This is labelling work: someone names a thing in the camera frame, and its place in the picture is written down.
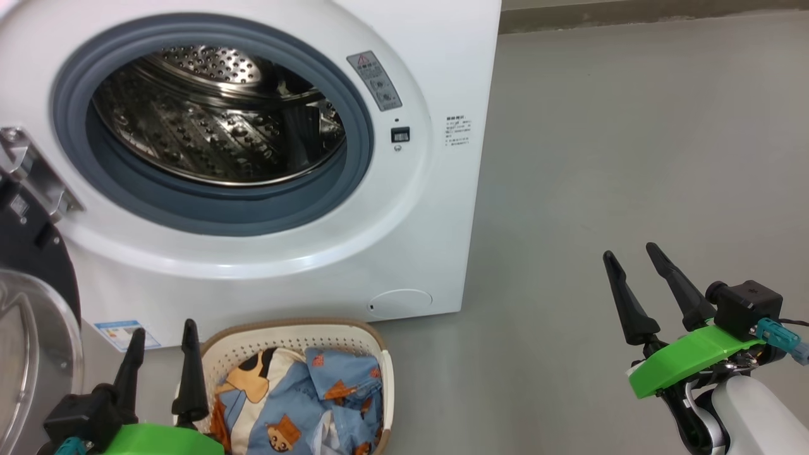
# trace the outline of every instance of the stainless steel drum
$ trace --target stainless steel drum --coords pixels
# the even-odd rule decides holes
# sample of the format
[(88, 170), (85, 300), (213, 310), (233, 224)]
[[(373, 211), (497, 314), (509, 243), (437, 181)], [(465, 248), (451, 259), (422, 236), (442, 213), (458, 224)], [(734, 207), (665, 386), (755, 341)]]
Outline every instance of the stainless steel drum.
[(141, 57), (107, 77), (93, 105), (140, 159), (209, 185), (289, 181), (345, 141), (316, 87), (238, 49), (187, 45)]

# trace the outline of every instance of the baseboard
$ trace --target baseboard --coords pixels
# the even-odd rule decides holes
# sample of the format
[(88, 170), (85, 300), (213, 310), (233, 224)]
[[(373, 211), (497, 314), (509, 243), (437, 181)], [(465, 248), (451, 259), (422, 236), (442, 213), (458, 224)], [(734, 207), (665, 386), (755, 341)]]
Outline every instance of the baseboard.
[(500, 14), (500, 34), (703, 19), (779, 10), (809, 10), (809, 0), (617, 0), (506, 10)]

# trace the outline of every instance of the instruction label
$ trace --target instruction label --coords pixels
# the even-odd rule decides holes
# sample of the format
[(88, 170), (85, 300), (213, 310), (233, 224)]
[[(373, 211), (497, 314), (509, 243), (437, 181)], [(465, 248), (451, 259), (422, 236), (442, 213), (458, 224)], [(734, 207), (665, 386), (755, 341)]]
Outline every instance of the instruction label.
[(472, 137), (472, 121), (465, 115), (447, 117), (447, 128), (444, 130), (444, 146), (455, 147), (469, 143)]
[[(143, 327), (137, 321), (101, 322), (93, 325), (95, 329), (120, 352), (126, 352), (126, 349), (129, 347), (129, 340), (132, 339), (132, 333)], [(155, 337), (152, 337), (149, 330), (147, 330), (145, 348), (155, 349), (156, 347), (160, 347), (160, 343), (158, 343)]]
[(385, 72), (385, 69), (382, 67), (382, 64), (379, 63), (379, 60), (376, 59), (373, 52), (369, 50), (363, 53), (349, 55), (346, 60), (354, 67), (360, 79), (362, 79), (366, 87), (368, 87), (380, 111), (384, 112), (402, 107), (399, 93), (396, 92), (396, 88), (393, 87), (388, 73)]

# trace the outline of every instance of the blue connector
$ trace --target blue connector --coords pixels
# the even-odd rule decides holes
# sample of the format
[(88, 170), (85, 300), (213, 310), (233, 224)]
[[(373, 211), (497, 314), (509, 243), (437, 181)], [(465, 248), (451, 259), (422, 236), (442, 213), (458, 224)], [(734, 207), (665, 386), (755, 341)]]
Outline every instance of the blue connector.
[(765, 317), (756, 325), (756, 337), (770, 346), (786, 351), (801, 365), (809, 365), (809, 344), (801, 342), (800, 335)]
[(70, 437), (59, 446), (59, 450), (54, 455), (87, 455), (87, 449), (84, 441), (77, 437)]

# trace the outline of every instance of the washing machine door opening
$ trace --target washing machine door opening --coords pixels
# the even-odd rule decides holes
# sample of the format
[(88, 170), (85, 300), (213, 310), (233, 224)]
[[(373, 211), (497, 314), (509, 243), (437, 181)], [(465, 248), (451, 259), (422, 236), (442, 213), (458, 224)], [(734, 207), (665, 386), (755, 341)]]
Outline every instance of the washing machine door opening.
[(339, 206), (371, 161), (370, 115), (335, 61), (244, 19), (140, 19), (64, 65), (53, 124), (82, 177), (135, 215), (206, 235), (279, 232)]
[(345, 141), (339, 113), (312, 83), (215, 45), (165, 47), (122, 66), (95, 91), (93, 107), (137, 157), (210, 185), (290, 181)]

